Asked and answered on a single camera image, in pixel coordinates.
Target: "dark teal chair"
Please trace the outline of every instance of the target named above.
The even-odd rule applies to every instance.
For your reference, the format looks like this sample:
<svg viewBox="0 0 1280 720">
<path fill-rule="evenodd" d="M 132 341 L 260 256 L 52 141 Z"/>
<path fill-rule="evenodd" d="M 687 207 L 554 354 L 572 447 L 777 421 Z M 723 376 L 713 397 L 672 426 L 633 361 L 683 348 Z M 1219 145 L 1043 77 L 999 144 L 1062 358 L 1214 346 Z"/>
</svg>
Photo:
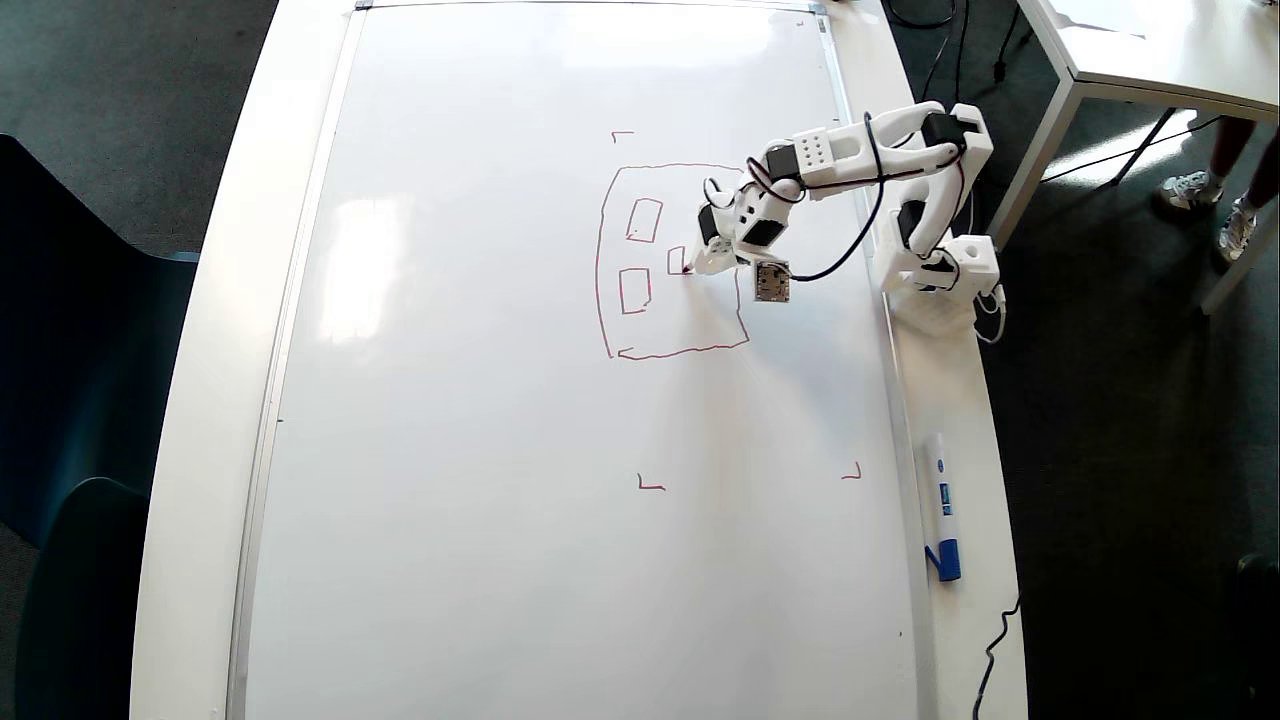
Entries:
<svg viewBox="0 0 1280 720">
<path fill-rule="evenodd" d="M 150 492 L 195 273 L 0 135 L 0 523 L 36 547 L 84 478 Z"/>
<path fill-rule="evenodd" d="M 124 720 L 147 496 L 108 478 L 63 501 L 18 630 L 18 720 Z"/>
</svg>

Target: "electrical cable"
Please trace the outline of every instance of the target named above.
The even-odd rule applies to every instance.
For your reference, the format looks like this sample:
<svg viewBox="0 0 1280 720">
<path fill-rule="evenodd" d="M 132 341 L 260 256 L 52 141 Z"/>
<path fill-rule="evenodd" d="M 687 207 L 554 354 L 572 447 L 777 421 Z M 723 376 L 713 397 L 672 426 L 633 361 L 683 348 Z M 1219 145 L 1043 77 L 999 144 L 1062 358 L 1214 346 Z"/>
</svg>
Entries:
<svg viewBox="0 0 1280 720">
<path fill-rule="evenodd" d="M 1018 27 L 1018 15 L 1021 13 L 1021 5 L 1015 3 L 1014 17 L 1009 19 L 1009 29 L 1005 31 L 1005 40 L 1000 44 L 1000 54 L 996 55 L 996 64 L 991 67 L 991 73 L 996 82 L 1004 82 L 1005 79 L 1005 49 L 1009 47 L 1009 38 L 1014 36 L 1014 28 Z"/>
<path fill-rule="evenodd" d="M 768 192 L 773 197 L 777 197 L 778 200 L 781 200 L 781 201 L 783 201 L 783 202 L 786 202 L 788 205 L 795 205 L 795 204 L 800 202 L 801 200 L 805 199 L 805 195 L 809 192 L 808 188 L 805 188 L 805 186 L 801 184 L 800 186 L 800 195 L 797 195 L 796 197 L 791 199 L 791 197 L 787 197 L 787 196 L 780 193 L 778 191 L 773 190 L 771 187 L 773 183 L 772 183 L 772 178 L 769 178 L 769 170 L 768 170 L 768 168 L 765 168 L 764 164 L 760 163 L 759 160 L 756 160 L 755 158 L 748 156 L 748 159 L 746 159 L 746 170 L 751 174 L 751 179 L 755 181 L 755 184 L 759 186 L 760 190 L 763 190 L 764 192 Z M 760 179 L 760 173 L 762 172 L 764 173 L 764 179 Z"/>
<path fill-rule="evenodd" d="M 960 102 L 960 68 L 961 59 L 964 58 L 964 38 L 969 35 L 969 4 L 973 0 L 964 0 L 964 19 L 960 20 L 960 45 L 956 47 L 956 86 L 955 86 L 955 99 Z"/>
<path fill-rule="evenodd" d="M 942 59 L 942 53 L 947 49 L 947 42 L 951 41 L 951 33 L 942 38 L 942 45 L 938 46 L 938 54 L 933 56 L 933 64 L 929 65 L 929 74 L 924 77 L 924 87 L 920 88 L 920 102 L 924 102 L 929 96 L 929 83 L 933 82 L 933 72 L 938 69 L 938 60 Z"/>
<path fill-rule="evenodd" d="M 717 210 L 727 210 L 727 209 L 730 209 L 733 205 L 733 199 L 732 197 L 724 205 L 717 205 L 716 201 L 712 200 L 712 195 L 709 192 L 707 192 L 707 183 L 710 183 L 712 187 L 716 188 L 716 192 L 724 192 L 724 191 L 719 188 L 719 183 L 716 182 L 716 178 L 703 178 L 703 197 L 707 199 L 707 204 L 708 205 L 710 205 L 712 208 L 716 208 Z"/>
<path fill-rule="evenodd" d="M 979 299 L 978 300 L 978 305 L 982 306 L 982 311 L 983 313 L 986 313 L 988 315 L 995 315 L 996 313 L 1000 313 L 1000 324 L 996 327 L 996 336 L 995 337 L 987 337 L 987 336 L 979 333 L 978 328 L 973 329 L 973 334 L 978 336 L 978 340 L 980 340 L 982 342 L 984 342 L 987 345 L 996 345 L 997 342 L 1000 342 L 1000 338 L 1005 337 L 1005 320 L 1009 318 L 1009 310 L 1005 306 L 998 305 L 998 304 L 996 305 L 995 310 L 987 310 L 987 304 L 984 304 L 980 300 L 982 295 L 978 295 L 975 297 Z"/>
<path fill-rule="evenodd" d="M 863 123 L 867 127 L 867 141 L 872 146 L 872 155 L 876 158 L 876 181 L 877 181 L 877 184 L 876 184 L 876 204 L 872 205 L 870 215 L 868 215 L 867 217 L 867 222 L 863 223 L 863 229 L 858 231 L 858 237 L 854 238 L 852 245 L 850 245 L 849 250 L 846 250 L 845 254 L 841 255 L 840 259 L 836 260 L 829 268 L 827 268 L 826 270 L 823 270 L 820 273 L 814 273 L 812 275 L 796 275 L 796 274 L 792 274 L 790 270 L 787 270 L 787 274 L 791 275 L 791 279 L 794 279 L 796 282 L 820 281 L 822 278 L 824 278 L 824 277 L 829 275 L 831 273 L 836 272 L 836 269 L 840 268 L 841 265 L 844 265 L 845 260 L 849 260 L 849 256 L 852 255 L 855 250 L 858 250 L 858 246 L 861 245 L 863 238 L 867 237 L 867 232 L 872 229 L 872 224 L 876 222 L 876 215 L 879 214 L 881 201 L 884 200 L 884 179 L 886 179 L 886 177 L 884 177 L 884 167 L 881 164 L 879 146 L 877 145 L 877 142 L 876 142 L 876 135 L 872 131 L 872 114 L 870 113 L 863 113 Z"/>
<path fill-rule="evenodd" d="M 1219 117 L 1216 117 L 1216 118 L 1213 118 L 1211 120 L 1206 120 L 1206 122 L 1203 122 L 1203 123 L 1201 123 L 1201 124 L 1198 124 L 1196 127 L 1187 128 L 1183 132 L 1171 135 L 1169 137 L 1161 137 L 1160 140 L 1153 140 L 1153 141 L 1151 141 L 1147 145 L 1147 147 L 1151 147 L 1152 145 L 1160 145 L 1161 142 L 1165 142 L 1166 140 L 1172 140 L 1175 137 L 1181 137 L 1184 135 L 1190 135 L 1193 132 L 1202 131 L 1202 129 L 1207 128 L 1208 126 L 1219 122 L 1220 119 L 1222 119 L 1221 115 L 1219 115 Z M 1130 152 L 1137 152 L 1138 150 L 1143 150 L 1143 147 L 1134 147 L 1133 150 L 1125 150 L 1124 152 L 1116 152 L 1115 155 L 1107 155 L 1106 158 L 1101 158 L 1098 160 L 1092 160 L 1089 163 L 1084 163 L 1083 165 L 1076 165 L 1076 167 L 1074 167 L 1071 169 L 1062 170 L 1061 173 L 1052 174 L 1052 176 L 1050 176 L 1047 178 L 1041 178 L 1041 182 L 1048 182 L 1051 179 L 1057 179 L 1057 178 L 1060 178 L 1062 176 L 1071 174 L 1071 173 L 1074 173 L 1076 170 L 1083 170 L 1084 168 L 1088 168 L 1088 167 L 1092 167 L 1092 165 L 1097 165 L 1098 163 L 1106 163 L 1107 160 L 1115 160 L 1116 158 L 1124 158 L 1125 155 L 1129 155 Z"/>
<path fill-rule="evenodd" d="M 878 154 L 878 149 L 873 150 L 872 154 L 873 155 Z M 942 169 L 950 168 L 951 165 L 955 165 L 959 160 L 960 160 L 960 154 L 956 152 L 956 155 L 954 158 L 951 158 L 946 163 L 942 163 L 941 165 L 934 165 L 933 169 L 942 170 Z M 900 173 L 890 173 L 887 176 L 883 176 L 883 178 L 887 179 L 887 181 L 888 179 L 899 179 L 899 178 L 909 178 L 911 176 L 923 176 L 924 172 L 925 170 L 902 170 Z M 823 183 L 823 184 L 808 184 L 808 186 L 805 186 L 805 190 L 824 190 L 824 188 L 828 188 L 828 187 L 859 187 L 859 186 L 864 186 L 864 184 L 876 183 L 879 179 L 881 179 L 881 176 L 877 176 L 877 177 L 870 178 L 870 179 L 864 179 L 864 181 L 841 181 L 841 182 L 828 182 L 828 183 Z"/>
<path fill-rule="evenodd" d="M 991 651 L 1000 643 L 1000 641 L 1005 639 L 1005 634 L 1009 633 L 1009 616 L 1015 615 L 1021 605 L 1023 596 L 1019 593 L 1018 601 L 1014 602 L 1014 609 L 1005 610 L 1000 614 L 1000 634 L 996 635 L 996 639 L 991 641 L 991 644 L 987 646 L 987 671 L 982 674 L 982 683 L 978 685 L 978 700 L 973 701 L 973 720 L 978 720 L 978 707 L 982 706 L 982 694 L 987 692 L 987 680 L 991 679 L 991 670 L 996 666 L 996 656 L 992 655 Z"/>
<path fill-rule="evenodd" d="M 940 288 L 940 290 L 945 290 L 946 292 L 951 292 L 952 290 L 956 288 L 957 284 L 960 284 L 960 263 L 956 263 L 956 256 L 952 255 L 951 251 L 947 250 L 946 247 L 940 247 L 938 252 L 941 252 L 941 254 L 946 255 L 947 258 L 950 258 L 951 259 L 951 266 L 956 269 L 955 274 L 951 275 L 951 284 L 948 284 L 947 287 Z"/>
<path fill-rule="evenodd" d="M 893 19 L 897 20 L 897 24 L 902 27 L 909 27 L 911 29 L 937 29 L 950 23 L 956 17 L 956 0 L 950 0 L 950 1 L 951 1 L 951 12 L 947 14 L 947 17 L 942 18 L 941 20 L 924 20 L 924 22 L 909 20 L 897 13 L 897 8 L 893 6 L 893 0 L 884 0 L 884 8 L 888 9 L 888 14 L 893 15 Z"/>
</svg>

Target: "red corner mark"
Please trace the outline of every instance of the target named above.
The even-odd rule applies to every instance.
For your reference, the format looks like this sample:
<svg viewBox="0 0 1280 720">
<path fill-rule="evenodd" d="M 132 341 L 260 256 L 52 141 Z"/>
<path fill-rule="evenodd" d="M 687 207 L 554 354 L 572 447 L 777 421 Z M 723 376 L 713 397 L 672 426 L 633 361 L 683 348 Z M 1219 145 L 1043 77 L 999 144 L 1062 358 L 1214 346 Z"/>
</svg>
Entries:
<svg viewBox="0 0 1280 720">
<path fill-rule="evenodd" d="M 646 486 L 646 484 L 644 484 L 644 478 L 640 477 L 640 473 L 636 473 L 636 479 L 640 480 L 640 489 L 660 489 L 662 492 L 667 492 L 667 488 L 664 488 L 662 486 Z"/>
</svg>

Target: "white table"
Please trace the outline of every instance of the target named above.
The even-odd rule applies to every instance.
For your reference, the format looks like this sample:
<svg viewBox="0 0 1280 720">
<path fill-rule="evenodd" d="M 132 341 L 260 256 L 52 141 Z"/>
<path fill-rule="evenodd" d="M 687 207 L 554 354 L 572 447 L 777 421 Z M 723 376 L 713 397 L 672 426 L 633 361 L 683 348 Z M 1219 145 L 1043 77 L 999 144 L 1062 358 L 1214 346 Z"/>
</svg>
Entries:
<svg viewBox="0 0 1280 720">
<path fill-rule="evenodd" d="M 134 635 L 131 716 L 227 715 L 228 669 L 248 488 L 269 448 L 270 373 L 308 177 L 351 0 L 282 0 L 224 170 L 179 347 L 161 436 Z M 876 113 L 911 102 L 878 3 L 829 5 L 850 97 Z M 877 72 L 867 72 L 877 68 Z M 855 108 L 855 113 L 864 108 Z M 887 202 L 897 188 L 888 187 Z M 973 338 L 940 342 L 895 329 L 913 433 L 947 437 L 963 488 L 965 578 L 929 584 L 913 602 L 932 618 L 922 683 L 937 716 L 968 717 L 986 667 L 982 648 L 1018 596 L 995 428 Z M 908 518 L 919 523 L 919 518 Z M 1010 623 L 984 717 L 1027 715 L 1021 625 Z"/>
<path fill-rule="evenodd" d="M 1280 117 L 1275 8 L 1253 0 L 1112 0 L 1117 14 L 1139 18 L 1144 32 L 1138 36 L 1075 24 L 1055 10 L 1053 0 L 1018 4 L 1059 83 L 991 220 L 997 247 L 1009 242 L 1085 97 L 1194 108 L 1270 124 Z M 1206 314 L 1217 309 L 1275 237 L 1272 209 L 1244 256 L 1201 304 Z"/>
</svg>

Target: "red rectangle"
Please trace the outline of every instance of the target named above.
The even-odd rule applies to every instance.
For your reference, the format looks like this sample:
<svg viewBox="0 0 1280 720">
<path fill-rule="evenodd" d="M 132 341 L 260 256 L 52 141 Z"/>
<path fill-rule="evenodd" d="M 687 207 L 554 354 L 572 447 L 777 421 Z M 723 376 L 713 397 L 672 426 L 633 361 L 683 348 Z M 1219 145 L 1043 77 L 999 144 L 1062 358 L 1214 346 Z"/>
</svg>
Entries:
<svg viewBox="0 0 1280 720">
<path fill-rule="evenodd" d="M 618 270 L 618 299 L 623 315 L 644 313 L 653 300 L 653 286 L 649 283 L 649 268 L 623 268 Z"/>
<path fill-rule="evenodd" d="M 631 205 L 631 217 L 627 219 L 627 240 L 636 242 L 653 242 L 658 236 L 658 220 L 662 219 L 662 201 L 653 197 L 641 197 Z"/>
</svg>

